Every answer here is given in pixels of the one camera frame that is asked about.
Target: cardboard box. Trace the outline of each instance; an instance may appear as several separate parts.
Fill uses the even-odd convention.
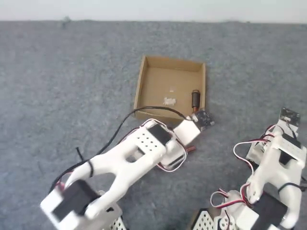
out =
[[[134,109],[144,106],[166,106],[185,116],[192,114],[192,91],[201,92],[200,108],[205,107],[205,63],[178,60],[169,57],[143,56],[136,90]],[[165,98],[175,99],[174,105],[165,105]],[[162,122],[179,122],[177,114],[166,110],[137,111],[139,119],[155,118]]]

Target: wire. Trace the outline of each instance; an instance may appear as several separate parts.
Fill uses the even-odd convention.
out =
[[[62,178],[62,176],[64,176],[67,173],[70,173],[71,171],[73,171],[75,168],[77,168],[80,165],[83,165],[84,163],[87,163],[88,160],[84,160],[81,162],[78,162],[76,164],[74,164],[73,166],[69,167],[68,169],[66,169],[64,172],[62,172],[53,182],[52,185],[50,187],[49,193],[52,192],[52,190],[55,188],[57,182]]]
[[[228,218],[228,223],[227,223],[227,228],[226,228],[226,230],[229,230],[230,217],[229,217],[228,213],[226,212],[226,210],[225,210],[225,214],[226,214],[226,216],[227,216],[227,218]]]
[[[76,150],[77,150],[78,156],[80,157],[80,160],[83,161],[83,160],[84,160],[84,157],[82,156],[79,147],[76,147]]]
[[[161,109],[161,110],[168,110],[168,111],[170,111],[170,112],[173,112],[173,113],[177,114],[178,116],[182,117],[182,118],[185,119],[185,120],[189,120],[189,119],[187,119],[181,112],[179,112],[179,111],[177,111],[177,110],[175,110],[175,109],[172,109],[172,108],[168,108],[168,107],[163,107],[163,106],[145,106],[145,107],[142,107],[142,108],[134,109],[134,110],[132,110],[130,113],[128,113],[128,114],[125,116],[125,118],[122,120],[122,122],[121,122],[120,125],[118,126],[117,130],[115,131],[115,133],[113,134],[113,136],[112,136],[111,139],[109,140],[109,142],[108,142],[105,146],[103,146],[103,147],[98,151],[98,153],[96,153],[96,155],[99,155],[99,154],[103,153],[103,152],[106,150],[106,148],[109,147],[109,145],[113,142],[113,140],[115,139],[116,135],[118,134],[120,128],[122,127],[122,125],[124,124],[124,122],[128,119],[128,117],[129,117],[131,114],[133,114],[133,113],[135,113],[135,112],[137,112],[137,111],[139,111],[139,110],[144,110],[144,109]]]
[[[291,130],[292,135],[293,135],[293,138],[294,138],[294,139],[297,139],[297,137],[296,137],[296,135],[295,135],[295,132],[293,131],[293,129],[291,129],[291,127],[290,127],[290,125],[289,125],[289,122],[286,122],[286,124],[287,124],[288,128]]]
[[[107,144],[105,144],[99,151],[98,153],[96,153],[96,155],[99,155],[99,154],[102,154],[106,149],[107,147],[110,146],[110,144],[113,142],[113,140],[115,139],[115,137],[117,136],[120,128],[122,127],[122,125],[124,124],[124,122],[128,119],[128,117],[139,111],[139,110],[144,110],[144,109],[161,109],[161,110],[168,110],[170,112],[173,112],[175,114],[177,114],[178,116],[182,117],[183,119],[185,120],[189,120],[188,118],[186,118],[181,112],[175,110],[175,109],[172,109],[172,108],[168,108],[168,107],[164,107],[164,106],[144,106],[144,107],[141,107],[141,108],[138,108],[138,109],[134,109],[132,110],[130,113],[128,113],[125,118],[122,120],[122,122],[120,123],[120,125],[118,126],[117,130],[115,131],[115,133],[113,134],[113,136],[111,137],[111,139],[108,141]],[[62,172],[53,182],[52,182],[52,185],[50,187],[50,190],[49,190],[49,193],[55,188],[57,182],[62,178],[62,176],[64,176],[66,173],[69,173],[71,171],[73,171],[75,168],[79,167],[80,165],[88,162],[88,160],[83,160],[77,164],[74,164],[72,165],[71,167],[69,167],[68,169],[66,169],[64,172]],[[93,175],[93,172],[94,172],[94,169],[91,167],[91,175]]]
[[[280,125],[275,124],[275,125],[270,125],[269,127],[267,127],[267,129],[265,130],[265,133],[264,133],[264,134],[267,134],[267,132],[268,132],[269,130],[271,130],[272,128],[274,128],[274,127],[280,128],[280,129],[282,130],[282,132],[284,133],[284,129],[283,129]]]
[[[184,158],[183,158],[182,162],[181,162],[176,168],[174,168],[174,169],[172,169],[172,170],[168,170],[168,169],[164,168],[160,163],[157,164],[157,166],[158,166],[160,169],[162,169],[164,172],[173,173],[174,171],[176,171],[177,169],[179,169],[179,168],[182,166],[182,164],[186,161],[186,159],[187,159],[187,157],[188,157],[188,152],[187,152],[186,148],[184,147],[184,145],[183,145],[178,139],[176,139],[176,141],[179,143],[179,145],[182,146],[182,148],[183,148],[183,150],[184,150]]]
[[[239,145],[242,145],[242,144],[251,144],[251,143],[254,143],[254,142],[268,142],[268,141],[269,141],[269,140],[267,140],[267,139],[253,139],[253,140],[249,140],[249,141],[239,142],[239,143],[237,143],[237,144],[234,146],[234,148],[233,148],[233,153],[234,153],[235,157],[237,157],[239,160],[244,161],[246,164],[248,164],[248,166],[249,166],[250,169],[251,169],[251,174],[252,174],[252,175],[254,174],[254,168],[253,168],[252,164],[251,164],[248,160],[246,160],[246,159],[240,157],[240,156],[236,153],[236,147],[239,146]]]
[[[242,186],[240,187],[240,195],[241,195],[242,199],[245,201],[245,203],[246,203],[247,205],[250,205],[250,202],[249,202],[248,198],[245,197],[245,191],[244,191],[244,189],[247,188],[249,185],[250,185],[250,183],[245,183],[244,185],[242,185]]]

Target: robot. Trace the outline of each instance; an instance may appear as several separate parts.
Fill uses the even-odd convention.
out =
[[[40,207],[58,230],[125,230],[119,201],[138,179],[155,166],[166,172],[177,170],[186,160],[186,146],[214,124],[205,110],[199,110],[174,129],[149,119],[128,133],[114,148],[72,167],[65,183],[57,178]],[[299,114],[283,109],[277,124],[259,139],[251,140],[245,161],[252,170],[240,191],[220,189],[211,197],[212,207],[201,209],[192,230],[275,230],[292,228],[301,202],[301,173],[306,148],[296,139]],[[94,191],[85,181],[91,176],[113,173],[108,191]],[[279,188],[280,201],[263,192],[266,183]],[[213,196],[224,202],[213,204]]]
[[[199,210],[192,230],[278,230],[294,228],[300,211],[302,170],[306,148],[297,140],[300,115],[283,108],[277,124],[269,126],[254,140],[240,142],[234,155],[251,168],[251,176],[239,191],[222,189],[211,196],[212,207]],[[240,144],[251,144],[246,159],[236,154]],[[264,191],[270,183],[278,190],[279,199]],[[213,204],[213,196],[221,195],[224,202]]]

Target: perforated metal plate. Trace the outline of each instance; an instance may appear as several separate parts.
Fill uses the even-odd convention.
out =
[[[193,230],[213,230],[214,221],[207,211],[202,211],[193,226]]]
[[[102,230],[126,230],[126,227],[124,225],[122,218],[120,217],[116,221],[114,221],[114,223],[111,224],[109,228]]]

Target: gray carpet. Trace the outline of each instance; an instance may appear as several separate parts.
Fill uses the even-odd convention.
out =
[[[119,202],[131,230],[186,229],[213,191],[245,182],[248,168],[232,147],[258,137],[282,106],[301,113],[307,145],[306,38],[306,25],[0,23],[0,229],[53,229],[39,203],[79,160],[74,148],[94,155],[132,109],[143,54],[208,66],[216,125],[180,170],[150,171]],[[130,118],[116,141],[140,123]],[[103,189],[110,180],[91,183]],[[306,229],[306,201],[304,194],[297,230]]]

